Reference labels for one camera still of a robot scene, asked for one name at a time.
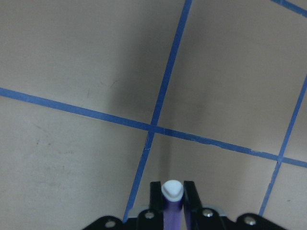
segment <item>purple marker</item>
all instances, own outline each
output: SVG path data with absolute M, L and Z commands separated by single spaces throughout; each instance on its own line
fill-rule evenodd
M 179 181 L 170 180 L 162 185 L 164 197 L 164 230 L 180 230 L 182 219 L 183 186 Z

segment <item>blue tape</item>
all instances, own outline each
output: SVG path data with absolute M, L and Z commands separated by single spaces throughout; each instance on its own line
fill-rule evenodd
M 160 113 L 161 113 L 161 110 L 162 110 L 164 98 L 165 98 L 166 91 L 167 91 L 168 84 L 169 84 L 169 80 L 170 80 L 170 77 L 171 77 L 171 74 L 172 74 L 172 71 L 173 71 L 174 63 L 175 63 L 175 60 L 176 60 L 177 52 L 178 52 L 178 49 L 179 49 L 180 41 L 181 41 L 183 30 L 184 30 L 184 27 L 185 27 L 185 24 L 186 24 L 186 21 L 187 21 L 187 18 L 188 18 L 188 14 L 189 14 L 191 4 L 192 4 L 192 0 L 186 0 L 185 3 L 184 3 L 184 6 L 183 6 L 182 12 L 181 12 L 181 16 L 180 16 L 180 19 L 179 19 L 179 22 L 178 22 L 178 27 L 177 27 L 176 34 L 175 34 L 175 37 L 174 37 L 174 41 L 173 41 L 173 44 L 172 44 L 172 48 L 171 48 L 171 51 L 170 51 L 170 54 L 169 54 L 169 57 L 168 57 L 168 61 L 167 61 L 167 65 L 166 65 L 166 68 L 165 68 L 163 80 L 162 80 L 162 83 L 161 83 L 161 87 L 160 87 L 160 90 L 159 90 L 158 98 L 157 98 L 157 101 L 156 101 L 156 104 L 155 104 L 155 107 L 154 107 L 154 111 L 153 111 L 153 117 L 152 117 L 152 120 L 151 120 L 151 125 L 153 127 L 156 126 L 158 124 L 158 121 L 159 121 L 159 117 L 160 117 Z M 151 149 L 151 146 L 152 146 L 153 139 L 154 139 L 154 133 L 148 132 L 145 147 L 144 147 L 144 150 L 143 150 L 143 153 L 142 153 L 142 156 L 141 156 L 141 160 L 139 162 L 138 169 L 137 169 L 136 174 L 135 174 L 135 178 L 134 178 L 133 185 L 132 185 L 132 188 L 131 188 L 131 192 L 130 192 L 130 195 L 129 195 L 125 214 L 124 214 L 124 217 L 123 217 L 124 222 L 127 221 L 128 212 L 134 205 L 134 201 L 135 201 L 135 198 L 136 198 L 136 195 L 137 195 L 140 183 L 141 183 L 141 178 L 142 178 L 144 168 L 145 168 L 145 165 L 146 165 L 146 162 L 147 162 L 147 159 L 148 159 L 148 155 L 150 153 L 150 149 Z
M 271 0 L 271 1 L 281 5 L 285 8 L 287 8 L 287 9 L 295 12 L 295 13 L 298 13 L 298 14 L 304 16 L 304 17 L 307 17 L 307 11 L 305 9 L 301 8 L 301 7 L 294 5 L 293 3 L 290 3 L 286 0 Z
M 128 203 L 127 203 L 125 214 L 124 214 L 124 217 L 123 217 L 123 222 L 127 221 L 128 212 L 130 211 L 130 209 L 133 208 L 135 198 L 136 198 L 136 195 L 138 193 L 140 183 L 141 183 L 141 179 L 142 179 L 142 176 L 143 176 L 143 173 L 144 173 L 145 165 L 146 165 L 146 162 L 147 162 L 147 159 L 148 159 L 151 147 L 152 147 L 153 139 L 154 139 L 154 133 L 148 132 L 147 139 L 146 139 L 146 142 L 145 142 L 145 146 L 144 146 L 144 149 L 143 149 L 143 153 L 141 155 L 141 160 L 139 162 L 138 169 L 135 173 L 135 178 L 134 178 L 134 181 L 133 181 L 133 184 L 132 184 L 131 192 L 130 192 L 130 195 L 129 195 Z
M 299 161 L 299 160 L 294 160 L 294 159 L 287 158 L 287 157 L 283 158 L 283 163 L 307 168 L 307 162 Z
M 168 88 L 168 84 L 169 84 L 169 80 L 171 78 L 172 75 L 172 71 L 174 68 L 174 64 L 175 64 L 175 60 L 176 60 L 176 56 L 177 56 L 177 52 L 179 49 L 179 45 L 180 45 L 180 41 L 182 38 L 182 34 L 183 34 L 183 30 L 184 27 L 186 25 L 187 22 L 187 18 L 188 18 L 188 14 L 189 14 L 189 10 L 192 4 L 192 0 L 186 0 L 182 9 L 182 13 L 181 13 L 181 17 L 179 19 L 179 23 L 178 23 L 178 27 L 175 33 L 175 38 L 173 41 L 173 45 L 169 54 L 169 58 L 167 61 L 167 65 L 165 68 L 165 72 L 164 72 L 164 76 L 163 76 L 163 80 L 160 86 L 160 90 L 159 90 L 159 94 L 158 94 L 158 98 L 155 104 L 155 108 L 153 111 L 153 117 L 152 117 L 152 121 L 151 121 L 151 125 L 156 126 L 158 124 L 159 121 L 159 117 L 160 117 L 160 113 L 162 110 L 162 106 L 163 106 L 163 102 L 165 99 L 165 94 Z
M 7 90 L 4 88 L 0 88 L 0 96 L 4 96 L 4 97 L 19 100 L 19 101 L 32 103 L 32 104 L 42 105 L 48 108 L 58 109 L 58 110 L 62 110 L 62 111 L 73 113 L 73 114 L 88 116 L 88 117 L 96 118 L 96 119 L 103 120 L 103 121 L 109 121 L 112 123 L 129 126 L 133 128 L 138 128 L 138 129 L 142 129 L 146 131 L 149 131 L 151 129 L 151 126 L 149 124 L 146 124 L 143 122 L 138 122 L 138 121 L 122 118 L 119 116 L 105 114 L 105 113 L 77 107 L 77 106 L 70 105 L 70 104 L 65 104 L 65 103 L 61 103 L 61 102 L 57 102 L 57 101 L 53 101 L 53 100 L 49 100 L 49 99 L 45 99 L 41 97 L 28 95 L 28 94 L 21 93 L 21 92 L 16 92 L 13 90 Z
M 296 105 L 295 105 L 295 108 L 294 108 L 294 111 L 293 111 L 293 114 L 292 114 L 289 126 L 287 128 L 287 132 L 286 132 L 286 134 L 284 136 L 283 144 L 281 146 L 281 149 L 280 149 L 280 152 L 279 152 L 279 155 L 278 155 L 277 163 L 275 165 L 275 169 L 274 169 L 274 172 L 273 172 L 272 177 L 271 177 L 271 182 L 269 183 L 269 186 L 268 186 L 267 191 L 265 193 L 264 199 L 262 201 L 262 204 L 261 204 L 261 207 L 260 207 L 260 211 L 259 211 L 259 215 L 260 216 L 262 216 L 264 211 L 265 211 L 265 208 L 266 208 L 266 206 L 268 204 L 268 201 L 269 201 L 272 189 L 274 187 L 274 184 L 275 184 L 278 172 L 280 170 L 281 164 L 284 161 L 283 155 L 284 155 L 284 152 L 285 152 L 285 150 L 287 148 L 287 145 L 288 145 L 288 142 L 289 142 L 289 138 L 291 136 L 291 132 L 293 130 L 293 127 L 294 127 L 294 124 L 295 124 L 295 121 L 296 121 L 299 109 L 300 109 L 300 107 L 302 105 L 302 101 L 303 101 L 303 98 L 305 96 L 306 89 L 307 89 L 307 76 L 305 77 L 305 80 L 304 80 L 304 83 L 303 83 L 303 86 L 302 86 L 302 90 L 301 90 L 301 92 L 299 94 L 299 97 L 297 99 L 297 102 L 296 102 Z
M 210 138 L 199 137 L 193 134 L 183 133 L 183 132 L 179 132 L 179 131 L 175 131 L 175 130 L 171 130 L 167 128 L 156 127 L 155 132 L 159 134 L 167 135 L 170 137 L 175 137 L 175 138 L 180 138 L 180 139 L 190 140 L 190 141 L 196 141 L 201 144 L 213 145 L 213 146 L 217 146 L 217 147 L 220 147 L 226 150 L 241 152 L 241 153 L 245 153 L 248 155 L 262 157 L 262 158 L 266 158 L 270 160 L 276 161 L 278 158 L 277 155 L 274 155 L 271 153 L 253 151 L 252 149 L 245 148 L 242 146 L 233 145 L 233 144 L 229 144 L 226 142 L 222 142 L 222 141 L 218 141 L 218 140 L 214 140 Z
M 159 126 L 152 126 L 146 123 L 142 123 L 142 122 L 138 122 L 138 121 L 134 121 L 134 120 L 118 117 L 118 116 L 109 115 L 109 114 L 101 113 L 101 112 L 90 110 L 90 109 L 84 109 L 84 108 L 77 107 L 74 105 L 65 104 L 65 103 L 61 103 L 61 102 L 57 102 L 57 101 L 53 101 L 49 99 L 44 99 L 41 97 L 31 96 L 25 93 L 7 90 L 4 88 L 0 88 L 0 96 L 16 99 L 16 100 L 23 101 L 23 102 L 29 102 L 32 104 L 37 104 L 37 105 L 45 106 L 48 108 L 58 109 L 58 110 L 62 110 L 62 111 L 69 112 L 69 113 L 88 116 L 88 117 L 92 117 L 95 119 L 108 121 L 108 122 L 112 122 L 112 123 L 120 124 L 124 126 L 129 126 L 129 127 L 149 131 L 149 132 L 159 133 L 159 134 L 174 137 L 174 138 L 195 141 L 200 144 L 217 146 L 225 150 L 241 152 L 244 154 L 262 157 L 262 158 L 266 158 L 266 159 L 274 160 L 274 161 L 278 160 L 278 156 L 271 154 L 271 153 L 253 151 L 252 149 L 249 149 L 246 147 L 233 145 L 233 144 L 229 144 L 226 142 L 222 142 L 222 141 L 218 141 L 218 140 L 214 140 L 210 138 L 204 138 L 204 137 L 196 136 L 196 135 L 189 134 L 189 133 L 179 132 L 179 131 L 175 131 L 175 130 L 171 130 L 171 129 L 167 129 L 167 128 L 163 128 Z M 298 161 L 298 160 L 294 160 L 294 159 L 285 157 L 283 158 L 283 162 L 287 164 L 307 168 L 307 162 L 304 162 L 304 161 Z

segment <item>floor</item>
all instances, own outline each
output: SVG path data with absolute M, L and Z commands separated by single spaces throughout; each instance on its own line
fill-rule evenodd
M 77 230 L 193 180 L 307 225 L 305 0 L 4 1 L 0 222 Z

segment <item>metal screw head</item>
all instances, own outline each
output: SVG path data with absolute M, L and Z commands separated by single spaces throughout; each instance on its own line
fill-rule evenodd
M 256 220 L 253 217 L 250 217 L 250 216 L 244 217 L 244 222 L 248 225 L 255 225 L 256 224 Z
M 211 217 L 211 216 L 213 216 L 212 210 L 211 210 L 211 209 L 208 209 L 208 208 L 204 209 L 204 210 L 202 211 L 202 214 L 203 214 L 205 217 Z
M 146 212 L 146 213 L 145 213 L 145 218 L 146 218 L 146 219 L 152 219 L 152 218 L 154 218 L 154 213 L 153 213 L 153 212 Z
M 112 228 L 116 225 L 115 221 L 109 220 L 107 223 L 105 223 L 106 228 Z

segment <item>white marker cap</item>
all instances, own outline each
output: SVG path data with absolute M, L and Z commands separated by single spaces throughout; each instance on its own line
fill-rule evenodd
M 164 197 L 171 202 L 176 202 L 182 199 L 183 185 L 177 180 L 166 181 L 162 185 L 161 190 Z

